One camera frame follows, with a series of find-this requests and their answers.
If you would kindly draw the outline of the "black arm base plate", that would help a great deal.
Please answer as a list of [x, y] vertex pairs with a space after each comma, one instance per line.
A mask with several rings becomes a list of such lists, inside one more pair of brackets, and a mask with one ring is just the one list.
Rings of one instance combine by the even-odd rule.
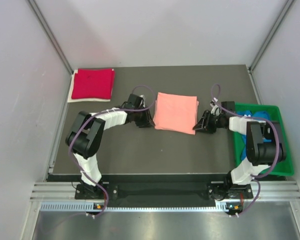
[[225, 174], [106, 174], [97, 186], [88, 186], [81, 180], [76, 187], [76, 200], [94, 200], [108, 193], [110, 201], [128, 197], [192, 197], [201, 200], [250, 200], [251, 185], [231, 183]]

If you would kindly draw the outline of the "salmon pink t shirt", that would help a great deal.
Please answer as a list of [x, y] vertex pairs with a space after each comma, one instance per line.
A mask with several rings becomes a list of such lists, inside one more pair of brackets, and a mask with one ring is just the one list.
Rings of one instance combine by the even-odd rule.
[[196, 96], [159, 92], [155, 102], [154, 128], [195, 135], [199, 101]]

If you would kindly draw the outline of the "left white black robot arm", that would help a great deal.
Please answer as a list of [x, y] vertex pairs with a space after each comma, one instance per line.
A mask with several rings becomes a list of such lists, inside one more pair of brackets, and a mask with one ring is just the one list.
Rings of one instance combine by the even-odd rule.
[[65, 142], [80, 169], [81, 181], [87, 185], [86, 192], [92, 198], [99, 198], [104, 191], [103, 185], [99, 183], [102, 175], [97, 160], [104, 131], [131, 122], [138, 128], [155, 126], [147, 107], [140, 109], [113, 107], [98, 113], [80, 111], [76, 116]]

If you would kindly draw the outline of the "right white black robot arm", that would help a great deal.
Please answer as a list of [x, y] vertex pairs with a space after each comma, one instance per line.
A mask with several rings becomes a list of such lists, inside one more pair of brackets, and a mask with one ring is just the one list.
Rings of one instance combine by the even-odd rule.
[[287, 158], [287, 147], [281, 124], [264, 117], [242, 116], [229, 110], [214, 114], [206, 110], [193, 127], [196, 132], [214, 134], [217, 129], [228, 129], [245, 136], [245, 158], [225, 177], [223, 192], [235, 198], [251, 181], [269, 174]]

